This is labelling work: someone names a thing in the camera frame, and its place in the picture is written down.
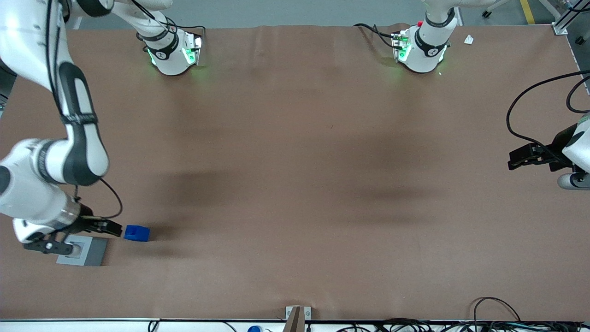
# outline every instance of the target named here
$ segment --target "blue block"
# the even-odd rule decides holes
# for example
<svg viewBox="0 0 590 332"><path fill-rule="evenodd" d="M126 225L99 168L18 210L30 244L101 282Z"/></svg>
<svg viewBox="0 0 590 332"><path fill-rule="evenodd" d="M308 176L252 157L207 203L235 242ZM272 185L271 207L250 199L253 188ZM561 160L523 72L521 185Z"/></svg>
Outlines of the blue block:
<svg viewBox="0 0 590 332"><path fill-rule="evenodd" d="M127 225L123 237L131 241L147 242L149 239L149 228L138 225Z"/></svg>

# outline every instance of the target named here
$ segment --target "brown table surface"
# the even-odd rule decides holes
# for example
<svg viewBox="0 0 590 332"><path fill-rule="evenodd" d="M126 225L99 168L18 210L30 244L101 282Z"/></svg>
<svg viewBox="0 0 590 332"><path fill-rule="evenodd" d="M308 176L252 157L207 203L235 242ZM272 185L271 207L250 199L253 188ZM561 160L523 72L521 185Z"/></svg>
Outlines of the brown table surface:
<svg viewBox="0 0 590 332"><path fill-rule="evenodd" d="M124 200L116 220L152 240L112 238L99 268L57 265L2 217L0 317L273 318L306 304L315 318L469 318L480 296L526 320L589 317L588 193L506 165L526 143L506 130L513 98L576 70L550 27L457 28L430 74L352 27L207 31L202 67L178 77L131 31L68 33ZM565 107L577 80L524 97L514 128L549 143L579 119ZM1 124L2 155L64 135L49 92L24 79ZM116 211L104 186L80 193Z"/></svg>

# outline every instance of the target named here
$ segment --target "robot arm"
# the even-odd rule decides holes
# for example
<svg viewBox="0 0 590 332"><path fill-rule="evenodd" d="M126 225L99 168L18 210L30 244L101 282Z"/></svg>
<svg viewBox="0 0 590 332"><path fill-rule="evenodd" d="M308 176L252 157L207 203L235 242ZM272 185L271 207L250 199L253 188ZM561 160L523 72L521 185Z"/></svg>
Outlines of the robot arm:
<svg viewBox="0 0 590 332"><path fill-rule="evenodd" d="M94 4L106 11L109 1ZM92 210L58 186L92 185L109 168L86 78L68 52L62 4L3 0L1 7L0 58L54 93L67 138L23 140L0 161L0 213L15 218L26 249L44 253L72 253L73 245L56 241L57 232L120 236L120 225L88 218Z"/></svg>
<svg viewBox="0 0 590 332"><path fill-rule="evenodd" d="M172 0L0 0L0 58L54 95L67 133L64 139L25 139L0 161L0 213L14 218L17 239L26 249L69 255L74 246L57 241L57 233L121 235L121 225L92 217L90 208L58 186L92 185L109 169L86 78L68 51L64 18L113 12L135 27L152 63L162 73L176 75L196 63L201 39L158 11L171 4Z"/></svg>
<svg viewBox="0 0 590 332"><path fill-rule="evenodd" d="M559 132L547 146L528 143L510 153L508 169L549 164L551 172L570 168L572 172L558 178L558 185L567 190L590 190L590 113L577 124Z"/></svg>
<svg viewBox="0 0 590 332"><path fill-rule="evenodd" d="M421 26L411 26L393 36L395 59L417 73L434 70L447 50L448 39L457 26L454 7L489 6L495 0L422 0L426 17Z"/></svg>

